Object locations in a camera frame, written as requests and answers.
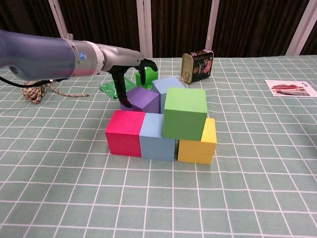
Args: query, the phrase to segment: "rope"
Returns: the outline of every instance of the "rope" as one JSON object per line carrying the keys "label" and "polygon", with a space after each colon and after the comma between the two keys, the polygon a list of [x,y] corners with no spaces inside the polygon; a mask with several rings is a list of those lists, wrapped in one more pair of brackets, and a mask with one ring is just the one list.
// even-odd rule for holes
{"label": "rope", "polygon": [[[31,85],[36,83],[36,81],[27,81],[25,85]],[[79,98],[79,97],[88,97],[89,94],[67,94],[58,92],[51,84],[49,84],[50,88],[57,94],[65,97]],[[41,85],[38,87],[31,88],[22,88],[22,95],[32,103],[38,104],[41,102],[42,98],[46,95],[46,87],[45,85]]]}

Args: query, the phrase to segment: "red block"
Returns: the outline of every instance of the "red block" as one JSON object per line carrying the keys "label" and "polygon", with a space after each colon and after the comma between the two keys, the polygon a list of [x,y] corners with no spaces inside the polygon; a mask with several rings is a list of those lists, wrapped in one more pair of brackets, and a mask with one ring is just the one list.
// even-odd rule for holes
{"label": "red block", "polygon": [[110,153],[114,155],[142,157],[140,131],[145,112],[115,111],[106,128]]}

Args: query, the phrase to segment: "black cable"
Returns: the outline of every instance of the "black cable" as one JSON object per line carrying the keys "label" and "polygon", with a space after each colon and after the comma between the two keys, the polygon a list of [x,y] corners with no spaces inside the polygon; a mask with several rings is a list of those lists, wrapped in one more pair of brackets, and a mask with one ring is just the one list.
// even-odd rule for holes
{"label": "black cable", "polygon": [[[56,82],[61,82],[62,80],[66,80],[67,78],[61,78],[61,79],[56,79],[54,81]],[[19,87],[19,88],[32,88],[32,87],[38,87],[38,86],[42,86],[44,84],[48,84],[48,83],[51,83],[50,80],[42,80],[42,81],[39,81],[39,82],[36,82],[34,84],[30,84],[30,85],[22,85],[22,84],[18,84],[18,83],[13,83],[9,80],[6,80],[5,78],[2,78],[0,76],[0,80],[7,83],[7,84],[10,84],[12,86],[16,86],[16,87]]]}

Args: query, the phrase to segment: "light blue block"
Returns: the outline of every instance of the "light blue block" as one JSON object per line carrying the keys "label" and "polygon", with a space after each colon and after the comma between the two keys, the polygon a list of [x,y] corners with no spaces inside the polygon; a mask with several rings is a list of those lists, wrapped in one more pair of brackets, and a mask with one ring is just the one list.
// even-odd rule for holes
{"label": "light blue block", "polygon": [[166,94],[169,87],[185,88],[176,77],[160,78],[152,81],[152,91],[159,93],[159,107],[161,114],[164,114]]}
{"label": "light blue block", "polygon": [[142,158],[174,161],[175,139],[163,138],[163,123],[163,114],[145,114],[140,132]]}

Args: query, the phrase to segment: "yellow block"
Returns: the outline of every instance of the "yellow block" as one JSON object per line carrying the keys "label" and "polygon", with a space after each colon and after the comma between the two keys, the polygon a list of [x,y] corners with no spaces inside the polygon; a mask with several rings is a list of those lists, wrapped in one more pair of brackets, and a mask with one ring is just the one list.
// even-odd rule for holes
{"label": "yellow block", "polygon": [[207,118],[201,141],[179,140],[178,161],[210,165],[217,145],[213,118]]}

